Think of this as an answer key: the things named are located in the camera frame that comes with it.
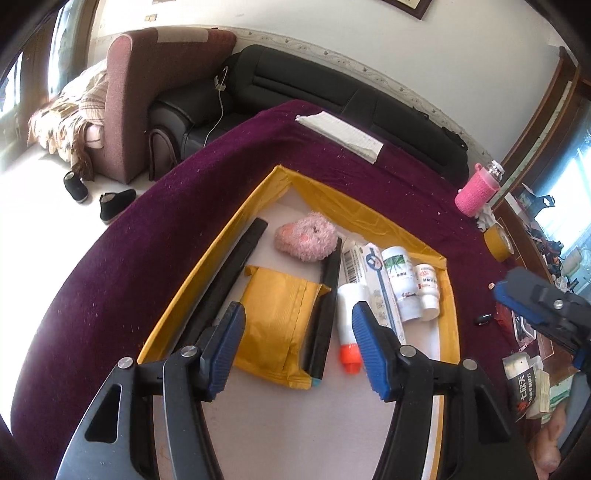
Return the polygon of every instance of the white tube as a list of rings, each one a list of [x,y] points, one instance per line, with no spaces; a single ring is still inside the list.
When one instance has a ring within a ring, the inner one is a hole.
[[[339,331],[340,361],[347,373],[361,370],[361,353],[353,333],[353,307],[357,302],[369,303],[369,288],[362,283],[341,285],[336,292],[336,326]]]

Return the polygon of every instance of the pink plush toy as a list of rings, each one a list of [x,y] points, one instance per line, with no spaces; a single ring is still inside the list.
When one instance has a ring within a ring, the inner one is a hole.
[[[335,250],[336,242],[336,227],[317,212],[296,223],[286,223],[275,232],[276,249],[303,262],[316,262],[328,257]]]

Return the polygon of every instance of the white notepad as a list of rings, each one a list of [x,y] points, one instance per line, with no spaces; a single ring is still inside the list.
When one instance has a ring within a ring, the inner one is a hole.
[[[330,138],[372,165],[378,159],[378,154],[384,146],[382,142],[362,132],[359,128],[355,128],[327,112],[307,116],[298,115],[295,121],[326,138]]]

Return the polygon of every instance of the cable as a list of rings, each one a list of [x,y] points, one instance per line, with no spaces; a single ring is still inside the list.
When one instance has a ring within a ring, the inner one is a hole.
[[[222,79],[222,81],[220,83],[217,82],[217,75],[214,78],[215,86],[216,86],[216,90],[217,90],[217,99],[220,102],[220,108],[222,109],[222,114],[221,114],[219,120],[213,126],[213,128],[207,133],[207,136],[205,137],[205,142],[203,142],[203,148],[205,148],[205,146],[207,145],[207,139],[209,138],[209,135],[217,128],[217,126],[220,124],[220,122],[222,121],[222,118],[223,118],[222,92],[226,89],[226,86],[224,85],[224,82],[226,81],[226,75],[227,74],[228,74],[228,66],[226,65],[224,67],[224,69],[223,69],[223,79]]]

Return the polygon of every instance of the white plastic bottle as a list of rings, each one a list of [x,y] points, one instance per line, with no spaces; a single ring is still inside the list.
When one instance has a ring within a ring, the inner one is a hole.
[[[439,317],[439,286],[437,285],[437,273],[435,269],[426,263],[415,267],[418,282],[418,295],[423,304],[423,316],[421,320],[426,322]]]
[[[336,326],[339,331],[340,361],[348,374],[358,374],[363,361],[353,333],[353,307],[369,303],[369,288],[362,283],[346,283],[336,291]]]
[[[408,252],[403,247],[390,247],[382,251],[382,258],[402,321],[421,318],[423,305],[418,296],[417,277]]]

